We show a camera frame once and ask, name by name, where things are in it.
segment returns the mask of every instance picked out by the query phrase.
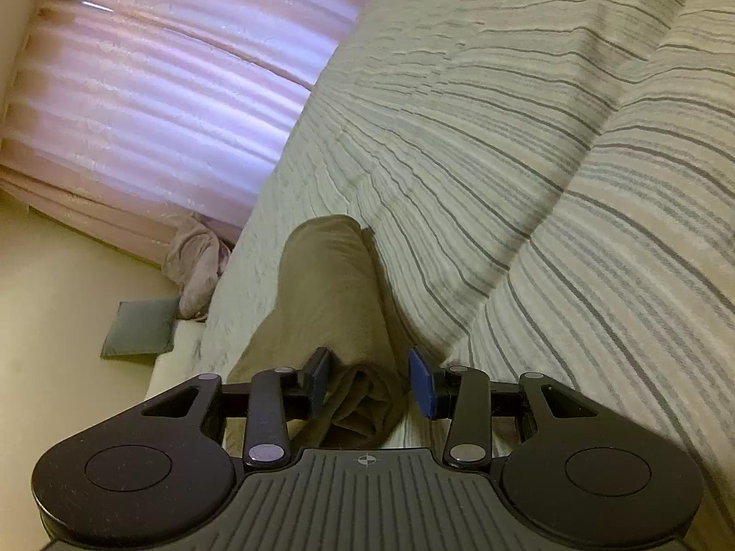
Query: white crosshair mark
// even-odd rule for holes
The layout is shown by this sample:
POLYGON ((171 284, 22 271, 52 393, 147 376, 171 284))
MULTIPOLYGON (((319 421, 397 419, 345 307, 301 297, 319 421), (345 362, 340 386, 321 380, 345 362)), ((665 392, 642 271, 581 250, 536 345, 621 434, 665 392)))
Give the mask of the white crosshair mark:
POLYGON ((365 455, 360 456, 357 461, 367 468, 376 463, 378 459, 375 456, 366 453, 365 455))

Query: gray pillow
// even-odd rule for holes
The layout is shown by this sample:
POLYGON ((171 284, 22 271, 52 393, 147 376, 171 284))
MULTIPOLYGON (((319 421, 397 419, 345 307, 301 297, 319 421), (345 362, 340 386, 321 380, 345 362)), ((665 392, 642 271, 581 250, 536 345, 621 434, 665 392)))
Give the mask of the gray pillow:
POLYGON ((100 356, 160 354, 174 348, 178 298, 120 303, 100 356))

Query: pink curtain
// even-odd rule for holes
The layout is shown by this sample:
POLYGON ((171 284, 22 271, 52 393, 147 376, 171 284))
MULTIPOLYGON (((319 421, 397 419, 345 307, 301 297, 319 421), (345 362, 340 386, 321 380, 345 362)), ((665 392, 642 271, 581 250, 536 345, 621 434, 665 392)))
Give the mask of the pink curtain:
POLYGON ((151 261, 183 217, 237 238, 366 0, 40 0, 0 188, 151 261))

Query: bed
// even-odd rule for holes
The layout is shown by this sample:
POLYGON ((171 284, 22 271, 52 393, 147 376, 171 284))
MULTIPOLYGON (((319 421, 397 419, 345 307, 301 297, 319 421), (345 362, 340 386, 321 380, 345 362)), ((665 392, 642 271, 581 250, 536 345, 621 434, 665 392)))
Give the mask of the bed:
MULTIPOLYGON (((372 0, 176 376, 226 375, 291 230, 349 214, 401 346, 545 372, 676 441, 707 486, 688 542, 731 548, 734 19, 735 0, 372 0)), ((387 445, 441 437, 412 410, 387 445)))

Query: striped blanket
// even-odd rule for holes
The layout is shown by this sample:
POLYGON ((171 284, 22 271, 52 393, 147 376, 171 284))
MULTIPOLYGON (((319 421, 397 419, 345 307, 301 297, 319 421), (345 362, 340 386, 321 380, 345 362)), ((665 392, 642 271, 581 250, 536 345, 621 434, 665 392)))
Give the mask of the striped blanket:
MULTIPOLYGON (((370 226, 394 344, 543 371, 692 454, 735 539, 735 0, 372 0, 262 191, 192 372, 310 217, 370 226)), ((413 413, 389 444, 440 444, 413 413)))

